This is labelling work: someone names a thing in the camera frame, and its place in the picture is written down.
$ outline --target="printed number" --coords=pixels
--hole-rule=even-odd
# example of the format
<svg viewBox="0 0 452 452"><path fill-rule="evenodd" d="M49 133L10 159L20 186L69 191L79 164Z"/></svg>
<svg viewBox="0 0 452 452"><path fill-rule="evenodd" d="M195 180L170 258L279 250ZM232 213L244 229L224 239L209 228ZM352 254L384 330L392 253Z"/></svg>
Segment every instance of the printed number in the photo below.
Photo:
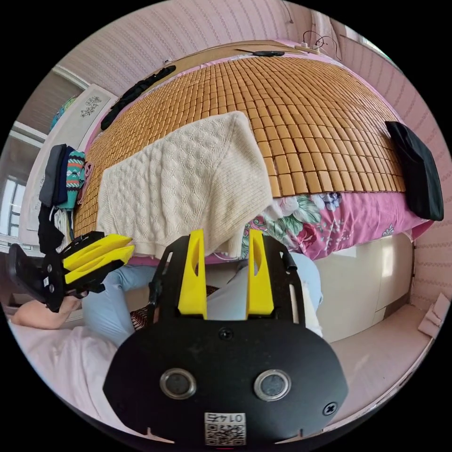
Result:
<svg viewBox="0 0 452 452"><path fill-rule="evenodd" d="M242 423L245 422L243 414L222 414L222 413L207 413L207 423Z"/></svg>

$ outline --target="qr code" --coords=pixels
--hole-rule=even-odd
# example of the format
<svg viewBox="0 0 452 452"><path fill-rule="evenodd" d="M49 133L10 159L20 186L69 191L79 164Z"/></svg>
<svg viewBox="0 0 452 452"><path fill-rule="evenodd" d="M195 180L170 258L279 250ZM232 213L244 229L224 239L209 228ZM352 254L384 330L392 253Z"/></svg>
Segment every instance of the qr code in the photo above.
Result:
<svg viewBox="0 0 452 452"><path fill-rule="evenodd" d="M246 424L206 424L206 445L244 446Z"/></svg>

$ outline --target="screw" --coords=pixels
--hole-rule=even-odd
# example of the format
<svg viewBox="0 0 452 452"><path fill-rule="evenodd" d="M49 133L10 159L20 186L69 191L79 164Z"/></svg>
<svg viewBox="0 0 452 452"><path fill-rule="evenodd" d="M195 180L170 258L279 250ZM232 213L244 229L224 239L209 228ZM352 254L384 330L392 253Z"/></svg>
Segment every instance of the screw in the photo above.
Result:
<svg viewBox="0 0 452 452"><path fill-rule="evenodd" d="M234 337L234 333L230 328L222 328L218 332L218 336L221 340L231 340Z"/></svg>
<svg viewBox="0 0 452 452"><path fill-rule="evenodd" d="M331 416L338 409L338 404L336 402L331 402L325 406L323 409L324 416Z"/></svg>

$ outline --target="person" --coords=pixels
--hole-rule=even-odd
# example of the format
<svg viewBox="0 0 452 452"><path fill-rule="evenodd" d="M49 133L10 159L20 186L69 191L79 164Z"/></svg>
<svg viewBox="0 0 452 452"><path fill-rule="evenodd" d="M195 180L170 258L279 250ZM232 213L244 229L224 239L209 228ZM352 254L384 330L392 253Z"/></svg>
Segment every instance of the person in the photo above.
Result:
<svg viewBox="0 0 452 452"><path fill-rule="evenodd" d="M315 314L323 299L319 272L306 256L292 257L302 281L306 327L321 336ZM146 287L155 271L150 266L123 266L107 275L101 293L89 293L82 300L66 297L58 313L32 300L22 305L9 322L23 353L55 393L90 417L137 436L143 435L118 419L102 387L116 350L135 331L125 292ZM248 263L244 261L229 283L207 298L208 319L245 319L247 278ZM80 304L85 325L61 328ZM166 441L151 432L147 437Z"/></svg>

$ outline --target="teal patterned cloth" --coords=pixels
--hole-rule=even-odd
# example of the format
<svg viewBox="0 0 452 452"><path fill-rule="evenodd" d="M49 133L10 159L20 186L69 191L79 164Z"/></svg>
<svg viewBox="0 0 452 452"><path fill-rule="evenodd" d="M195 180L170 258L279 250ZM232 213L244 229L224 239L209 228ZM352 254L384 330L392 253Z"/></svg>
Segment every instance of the teal patterned cloth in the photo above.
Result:
<svg viewBox="0 0 452 452"><path fill-rule="evenodd" d="M85 182L85 153L73 150L69 154L66 169L67 201L59 204L59 209L72 210L77 201L77 194Z"/></svg>
<svg viewBox="0 0 452 452"><path fill-rule="evenodd" d="M58 120L63 116L63 113L73 104L76 98L77 96L74 96L69 100L66 100L66 102L61 106L61 108L58 110L58 113L52 119L50 130L52 130L56 126Z"/></svg>

